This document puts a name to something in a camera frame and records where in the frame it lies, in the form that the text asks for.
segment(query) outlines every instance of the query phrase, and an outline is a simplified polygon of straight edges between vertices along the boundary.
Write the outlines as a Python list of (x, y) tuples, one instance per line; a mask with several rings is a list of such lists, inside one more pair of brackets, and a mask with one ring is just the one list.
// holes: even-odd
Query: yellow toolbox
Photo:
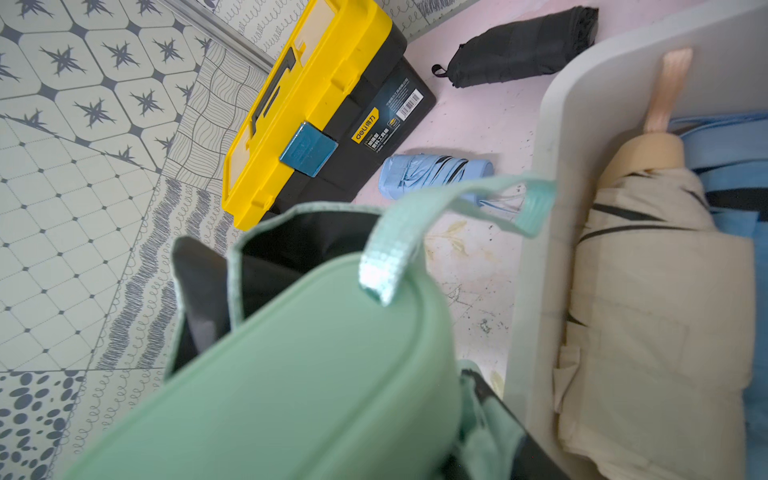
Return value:
[(355, 197), (435, 106), (406, 45), (373, 0), (310, 0), (224, 160), (235, 227)]

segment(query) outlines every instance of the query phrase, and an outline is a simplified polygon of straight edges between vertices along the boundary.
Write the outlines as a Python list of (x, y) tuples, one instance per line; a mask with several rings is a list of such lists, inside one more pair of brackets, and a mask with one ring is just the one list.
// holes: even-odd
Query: white container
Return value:
[(552, 368), (564, 331), (573, 252), (598, 176), (640, 133), (662, 55), (694, 48), (673, 116), (768, 109), (768, 0), (709, 2), (603, 41), (574, 59), (541, 102), (534, 171), (558, 182), (549, 225), (523, 243), (504, 400), (574, 479), (600, 478), (559, 447)]

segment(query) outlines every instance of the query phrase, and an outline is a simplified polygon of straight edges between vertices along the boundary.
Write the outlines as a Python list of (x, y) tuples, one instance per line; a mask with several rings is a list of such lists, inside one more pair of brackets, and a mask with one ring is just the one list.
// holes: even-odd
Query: toolbox lid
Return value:
[(294, 169), (280, 161), (305, 122), (322, 131), (392, 30), (373, 0), (310, 0), (224, 160), (222, 207), (247, 229)]

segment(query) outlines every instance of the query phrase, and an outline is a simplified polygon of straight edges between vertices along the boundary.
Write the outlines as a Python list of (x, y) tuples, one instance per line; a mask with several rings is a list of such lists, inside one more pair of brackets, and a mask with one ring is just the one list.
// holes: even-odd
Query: blue latch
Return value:
[(288, 142), (280, 155), (280, 161), (303, 174), (315, 177), (338, 146), (333, 139), (305, 121)]

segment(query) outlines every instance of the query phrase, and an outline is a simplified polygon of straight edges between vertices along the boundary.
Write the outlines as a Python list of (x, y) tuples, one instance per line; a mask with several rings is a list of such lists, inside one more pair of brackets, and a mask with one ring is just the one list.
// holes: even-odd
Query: pink floor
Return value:
[[(480, 0), (408, 46), (406, 57), (438, 99), (398, 153), (484, 158), (497, 173), (531, 167), (538, 108), (554, 75), (453, 88), (431, 67), (448, 65), (459, 44), (488, 28), (576, 5), (599, 7), (597, 41), (654, 23), (701, 0)], [(374, 175), (355, 202), (387, 204)], [(429, 269), (448, 296), (459, 358), (498, 384), (506, 370), (521, 239), (484, 222), (446, 214), (426, 237)]]

